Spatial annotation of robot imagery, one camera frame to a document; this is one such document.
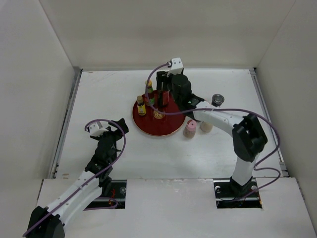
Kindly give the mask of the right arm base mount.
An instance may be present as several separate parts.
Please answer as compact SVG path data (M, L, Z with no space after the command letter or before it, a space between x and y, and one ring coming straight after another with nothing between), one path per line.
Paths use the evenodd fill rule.
M257 208L262 209L255 179L252 179L242 190L235 189L229 179L214 180L214 193L218 209Z

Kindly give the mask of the green lid spice shaker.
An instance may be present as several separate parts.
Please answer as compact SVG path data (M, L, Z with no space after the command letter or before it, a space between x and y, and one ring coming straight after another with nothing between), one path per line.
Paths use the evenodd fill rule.
M201 129L202 132L204 132L204 133L209 133L209 132L211 132L212 128L213 128L213 125L212 125L211 123L209 123L209 122L203 121L203 122L201 123L201 125L200 125L200 129Z

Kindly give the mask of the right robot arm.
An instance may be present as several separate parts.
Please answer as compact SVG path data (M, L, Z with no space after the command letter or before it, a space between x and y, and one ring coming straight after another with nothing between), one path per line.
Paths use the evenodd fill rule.
M156 80L157 91L170 92L180 113L195 121L209 123L232 137L237 161L229 188L233 195L243 195L252 180L256 159L267 144L267 136L257 116L248 114L241 117L219 111L218 107L224 102L224 97L214 94L212 102L208 103L196 96L192 93L188 77L183 73L159 71Z

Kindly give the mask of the pink lid spice shaker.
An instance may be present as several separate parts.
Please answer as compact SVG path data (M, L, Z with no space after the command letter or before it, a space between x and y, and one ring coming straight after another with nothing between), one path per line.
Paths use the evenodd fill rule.
M189 120L183 130L183 135L188 139L192 139L196 134L196 127L196 121L193 119Z

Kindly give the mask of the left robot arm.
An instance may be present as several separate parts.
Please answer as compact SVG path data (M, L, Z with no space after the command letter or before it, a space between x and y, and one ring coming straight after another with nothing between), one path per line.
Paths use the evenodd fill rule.
M129 129L124 119L95 119L84 130L96 140L97 148L79 178L56 200L45 207L37 206L31 213L24 238L63 238L66 226L98 197L107 197L111 192L109 174L123 150L117 142L126 140Z

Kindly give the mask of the tall dark vinegar bottle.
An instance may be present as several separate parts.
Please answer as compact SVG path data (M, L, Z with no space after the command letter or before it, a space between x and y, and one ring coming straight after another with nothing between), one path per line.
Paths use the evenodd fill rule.
M157 92L158 92L158 106L160 108L166 107L169 103L169 90L167 85L163 82L158 82Z

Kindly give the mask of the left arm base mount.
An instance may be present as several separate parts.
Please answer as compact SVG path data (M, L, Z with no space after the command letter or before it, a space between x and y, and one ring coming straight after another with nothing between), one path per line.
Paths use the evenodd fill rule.
M102 194L85 210L124 209L127 194L127 180L112 180Z

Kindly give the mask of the yellow label small bottle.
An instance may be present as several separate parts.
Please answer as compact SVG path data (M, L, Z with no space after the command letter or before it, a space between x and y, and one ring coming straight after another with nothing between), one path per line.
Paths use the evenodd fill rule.
M143 97L141 95L137 96L137 110L140 116L146 115L145 103L143 101Z

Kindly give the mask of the green label chili sauce bottle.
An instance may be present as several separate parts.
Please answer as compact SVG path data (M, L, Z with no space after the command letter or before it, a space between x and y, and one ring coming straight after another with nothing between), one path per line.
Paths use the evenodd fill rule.
M154 106L155 105L155 95L154 95L154 90L152 87L152 82L149 80L149 82L145 82L146 84L146 93L148 96L145 95L145 103L147 106Z

